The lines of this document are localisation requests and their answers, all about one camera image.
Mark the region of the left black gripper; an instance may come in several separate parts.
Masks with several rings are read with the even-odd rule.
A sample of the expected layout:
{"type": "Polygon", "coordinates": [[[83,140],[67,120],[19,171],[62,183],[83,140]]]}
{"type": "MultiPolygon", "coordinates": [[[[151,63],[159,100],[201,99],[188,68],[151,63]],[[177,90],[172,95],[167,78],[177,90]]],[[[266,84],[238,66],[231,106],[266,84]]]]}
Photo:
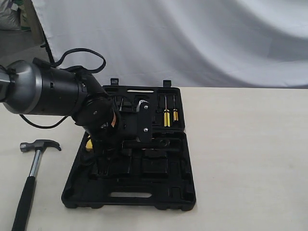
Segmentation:
{"type": "MultiPolygon", "coordinates": [[[[110,123],[101,127],[99,139],[95,140],[90,136],[90,151],[101,154],[103,150],[122,148],[124,140],[137,139],[138,116],[135,112],[120,112],[112,110],[113,117],[110,123]]],[[[97,157],[97,176],[108,176],[112,157],[102,155],[97,157]]]]}

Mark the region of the left grey black robot arm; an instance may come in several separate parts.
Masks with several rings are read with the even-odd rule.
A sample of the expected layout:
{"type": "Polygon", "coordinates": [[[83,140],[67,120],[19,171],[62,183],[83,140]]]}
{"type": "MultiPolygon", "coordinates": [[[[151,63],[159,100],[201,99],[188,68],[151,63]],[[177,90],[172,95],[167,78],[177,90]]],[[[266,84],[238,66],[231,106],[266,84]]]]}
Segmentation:
{"type": "Polygon", "coordinates": [[[136,130],[126,130],[112,94],[81,66],[58,69],[35,58],[0,68],[0,102],[13,114],[71,117],[84,128],[93,145],[84,165],[112,155],[125,141],[138,142],[136,130]]]}

